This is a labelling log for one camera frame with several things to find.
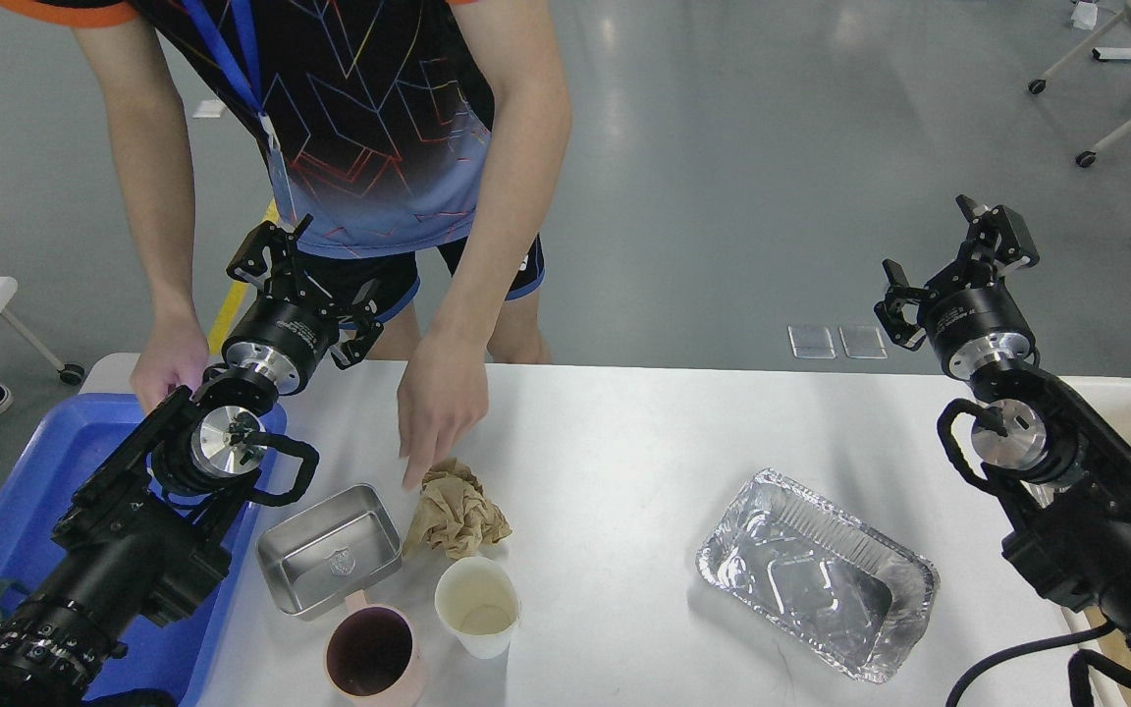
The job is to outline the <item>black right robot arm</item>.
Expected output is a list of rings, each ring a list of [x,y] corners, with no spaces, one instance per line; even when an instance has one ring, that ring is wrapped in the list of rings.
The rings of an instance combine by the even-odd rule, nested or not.
[[[877,319],[900,348],[929,344],[942,374],[970,389],[970,399],[947,404],[938,437],[960,477],[1000,502],[1011,524],[1002,557],[1041,598],[1099,609],[1104,621],[983,659],[947,704],[996,664],[1072,647],[1071,702],[1090,706],[1093,673],[1131,689],[1131,445],[1041,368],[1036,337],[1005,287],[1008,274],[1041,261],[1022,215],[966,195],[956,202],[969,229],[955,260],[917,287],[886,259]]]

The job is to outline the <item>person left hand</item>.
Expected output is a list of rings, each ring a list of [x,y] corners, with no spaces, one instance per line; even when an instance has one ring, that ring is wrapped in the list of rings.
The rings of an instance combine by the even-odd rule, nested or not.
[[[420,488],[486,415],[486,354],[483,342],[437,331],[412,351],[397,389],[405,491]]]

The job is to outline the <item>person right hand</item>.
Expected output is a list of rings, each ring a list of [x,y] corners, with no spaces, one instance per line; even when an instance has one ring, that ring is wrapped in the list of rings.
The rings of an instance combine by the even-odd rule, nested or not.
[[[193,310],[154,317],[130,381],[140,408],[149,413],[179,388],[195,390],[208,365],[208,344]]]

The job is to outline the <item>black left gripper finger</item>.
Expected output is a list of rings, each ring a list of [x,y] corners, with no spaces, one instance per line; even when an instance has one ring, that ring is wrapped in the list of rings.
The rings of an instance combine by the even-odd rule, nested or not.
[[[340,324],[340,335],[333,344],[334,365],[347,370],[368,359],[383,331],[377,314],[374,301],[364,301],[356,313]]]
[[[262,296],[299,296],[297,231],[261,221],[243,239],[228,261],[226,273],[252,285]]]

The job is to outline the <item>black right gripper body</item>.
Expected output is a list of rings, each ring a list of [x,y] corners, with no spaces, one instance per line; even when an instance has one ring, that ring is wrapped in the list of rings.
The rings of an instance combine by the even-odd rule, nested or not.
[[[960,381],[988,363],[1036,353],[1036,336],[1005,283],[938,298],[924,307],[924,331],[943,374]]]

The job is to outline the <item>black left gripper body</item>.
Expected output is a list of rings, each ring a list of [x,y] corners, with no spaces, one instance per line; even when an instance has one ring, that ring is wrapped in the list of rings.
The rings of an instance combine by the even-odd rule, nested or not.
[[[266,377],[282,397],[305,388],[340,327],[285,299],[257,296],[223,344],[225,365]]]

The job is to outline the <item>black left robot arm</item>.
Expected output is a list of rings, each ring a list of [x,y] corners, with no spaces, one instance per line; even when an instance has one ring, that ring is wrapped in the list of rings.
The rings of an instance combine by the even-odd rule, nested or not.
[[[323,356],[363,361],[383,328],[373,286],[340,298],[307,276],[310,224],[247,234],[226,270],[257,295],[221,362],[170,393],[74,493],[51,532],[63,560],[0,622],[0,706],[85,706],[104,664],[129,652],[135,618],[182,621],[228,577],[224,540],[243,507],[291,505],[310,486],[318,452],[264,416]]]

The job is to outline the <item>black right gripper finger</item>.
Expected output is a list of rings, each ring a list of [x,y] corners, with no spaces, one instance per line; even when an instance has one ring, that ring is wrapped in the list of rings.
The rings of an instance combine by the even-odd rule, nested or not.
[[[874,312],[877,321],[883,327],[886,336],[904,350],[917,351],[926,340],[926,331],[920,322],[912,324],[905,317],[905,308],[914,304],[921,307],[931,298],[929,288],[910,286],[901,264],[892,259],[883,259],[881,267],[888,279],[884,296],[877,301]]]
[[[988,207],[966,195],[958,195],[955,202],[969,224],[955,258],[957,282],[996,285],[1011,273],[1041,262],[1041,251],[1018,212],[1001,204]]]

